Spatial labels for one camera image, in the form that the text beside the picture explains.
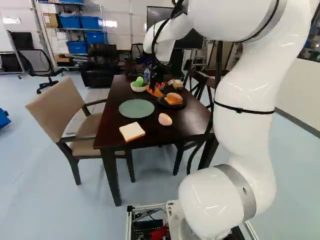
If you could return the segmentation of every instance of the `slice of bread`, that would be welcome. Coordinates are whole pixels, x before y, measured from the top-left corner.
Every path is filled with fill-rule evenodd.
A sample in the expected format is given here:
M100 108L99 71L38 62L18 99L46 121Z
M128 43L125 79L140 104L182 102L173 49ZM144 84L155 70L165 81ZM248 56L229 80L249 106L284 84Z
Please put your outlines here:
M137 122L121 126L119 130L126 143L146 135L146 132Z
M177 93L168 93L164 100L170 105L180 105L183 103L183 98Z

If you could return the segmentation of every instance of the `water bottle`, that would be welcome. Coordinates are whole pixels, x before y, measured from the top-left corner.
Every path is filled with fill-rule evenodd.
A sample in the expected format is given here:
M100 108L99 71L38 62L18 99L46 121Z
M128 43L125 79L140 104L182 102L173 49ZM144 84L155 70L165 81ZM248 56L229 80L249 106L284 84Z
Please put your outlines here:
M150 83L150 70L149 70L149 68L146 68L144 70L143 78L144 78L144 83L145 84L149 84Z

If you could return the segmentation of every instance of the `black band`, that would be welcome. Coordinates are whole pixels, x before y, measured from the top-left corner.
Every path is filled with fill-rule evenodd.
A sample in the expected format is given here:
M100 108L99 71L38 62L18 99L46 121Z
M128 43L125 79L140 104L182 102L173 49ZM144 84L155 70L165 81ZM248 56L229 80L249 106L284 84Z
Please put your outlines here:
M245 39L245 40L237 41L236 43L243 43L243 42L245 42L245 41L248 41L248 40L250 40L250 39L253 39L253 38L259 36L259 34L268 26L268 24L271 22L271 19L274 17L274 15L275 15L275 13L276 13L276 11L277 11L277 9L278 9L279 2L280 2L280 0L276 0L275 7L274 7L274 9L273 9L273 12L272 12L271 16L269 17L269 19L268 19L268 21L265 23L265 25L263 25L263 27L262 27L256 34L254 34L254 35L251 36L251 37L248 37L248 38Z
M219 102L217 102L216 100L214 100L214 104L223 107L225 109L230 109L233 111L236 111L238 114L242 114L242 113L246 113L246 114L259 114L259 115L270 115L270 114L274 114L275 110L273 111L253 111L253 110L246 110L240 107L234 107L234 106L228 106L228 105L224 105L221 104Z

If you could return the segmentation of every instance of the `white bowl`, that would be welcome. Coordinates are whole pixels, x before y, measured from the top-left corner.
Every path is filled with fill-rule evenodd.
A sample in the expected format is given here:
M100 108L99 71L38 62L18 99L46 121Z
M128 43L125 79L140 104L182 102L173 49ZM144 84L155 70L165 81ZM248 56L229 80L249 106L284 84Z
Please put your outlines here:
M136 93L142 93L146 90L147 86L134 86L133 84L134 84L134 82L132 82L130 84L130 86L131 86L132 91L134 91Z

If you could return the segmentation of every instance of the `dining table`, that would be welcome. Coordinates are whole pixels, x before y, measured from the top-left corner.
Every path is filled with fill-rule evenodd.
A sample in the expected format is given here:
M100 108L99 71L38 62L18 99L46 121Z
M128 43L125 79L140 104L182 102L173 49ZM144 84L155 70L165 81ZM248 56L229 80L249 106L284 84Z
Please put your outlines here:
M104 107L93 148L100 150L106 171L111 194L116 206L122 205L119 189L116 151L128 151L154 146L176 145L181 142L205 140L204 149L198 169L209 167L219 145L213 129L205 135L210 119L210 111L185 88L175 90L166 86L163 93L178 93L185 101L182 109L167 108L158 103L158 98L147 91L134 92L131 82L136 76L115 75ZM133 99L142 99L154 105L151 115L143 118L128 118L119 112L119 106ZM164 126L159 123L159 114L165 113L172 119L172 125ZM119 128L138 122L145 131L145 136L125 142Z

